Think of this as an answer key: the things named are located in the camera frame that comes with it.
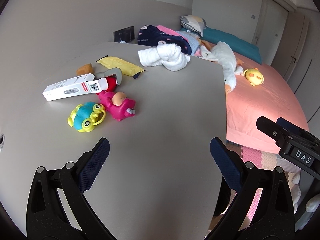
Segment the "pillow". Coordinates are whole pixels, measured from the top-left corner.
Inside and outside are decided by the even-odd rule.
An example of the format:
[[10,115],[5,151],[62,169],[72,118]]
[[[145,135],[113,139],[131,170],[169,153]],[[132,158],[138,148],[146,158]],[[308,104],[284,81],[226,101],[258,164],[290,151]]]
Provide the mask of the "pillow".
[[194,15],[181,16],[180,22],[187,30],[197,32],[201,37],[203,36],[203,29],[207,26],[204,19]]
[[202,40],[217,44],[218,41],[225,42],[232,51],[237,52],[253,61],[262,64],[259,48],[237,36],[216,29],[205,28]]
[[194,35],[194,36],[198,36],[198,38],[201,38],[200,33],[196,33],[196,32],[193,32],[193,31],[191,31],[191,30],[187,30],[187,29],[184,28],[184,27],[181,27],[180,31],[182,31],[182,32],[187,32],[187,33],[190,33],[190,34],[192,34],[192,35]]

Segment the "pink rubber toy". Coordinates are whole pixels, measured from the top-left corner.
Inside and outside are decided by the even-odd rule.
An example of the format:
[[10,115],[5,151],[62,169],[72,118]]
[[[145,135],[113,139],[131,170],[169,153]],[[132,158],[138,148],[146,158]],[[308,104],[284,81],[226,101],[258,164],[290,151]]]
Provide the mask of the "pink rubber toy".
[[113,119],[121,121],[127,117],[135,116],[136,111],[133,109],[136,101],[127,98],[123,92],[105,92],[99,93],[100,103],[110,112]]

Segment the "closet door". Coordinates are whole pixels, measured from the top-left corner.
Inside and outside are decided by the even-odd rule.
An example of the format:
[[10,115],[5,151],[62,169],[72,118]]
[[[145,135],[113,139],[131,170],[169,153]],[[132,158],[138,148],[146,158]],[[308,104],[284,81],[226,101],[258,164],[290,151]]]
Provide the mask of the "closet door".
[[308,122],[309,131],[318,139],[320,138],[320,110],[318,110],[315,115]]
[[304,14],[310,20],[306,42],[303,46],[299,61],[288,80],[288,85],[295,93],[306,74],[313,59],[320,37],[320,13],[308,9],[298,8],[298,12]]
[[279,47],[288,11],[273,0],[263,0],[263,24],[257,31],[256,46],[259,48],[262,62],[271,65]]
[[285,81],[288,81],[299,60],[308,25],[309,20],[303,14],[289,13],[278,50],[271,64]]
[[295,93],[307,121],[309,121],[320,106],[320,42],[310,67]]

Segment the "checkered pillow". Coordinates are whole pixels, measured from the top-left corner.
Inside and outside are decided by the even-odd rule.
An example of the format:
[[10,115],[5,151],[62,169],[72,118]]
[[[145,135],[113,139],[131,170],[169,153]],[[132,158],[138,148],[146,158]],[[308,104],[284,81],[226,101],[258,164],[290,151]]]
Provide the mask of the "checkered pillow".
[[180,17],[181,25],[187,30],[191,30],[193,32],[199,33],[201,37],[203,37],[203,29],[207,26],[204,19],[194,16],[181,16]]

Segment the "navy blanket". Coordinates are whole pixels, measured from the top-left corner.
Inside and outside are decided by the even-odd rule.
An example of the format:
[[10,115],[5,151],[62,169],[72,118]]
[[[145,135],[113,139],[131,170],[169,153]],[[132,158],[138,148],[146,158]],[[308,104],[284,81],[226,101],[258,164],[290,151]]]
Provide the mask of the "navy blanket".
[[139,45],[156,47],[161,44],[174,43],[181,47],[181,52],[191,55],[191,47],[182,36],[172,36],[152,25],[143,26],[137,38]]

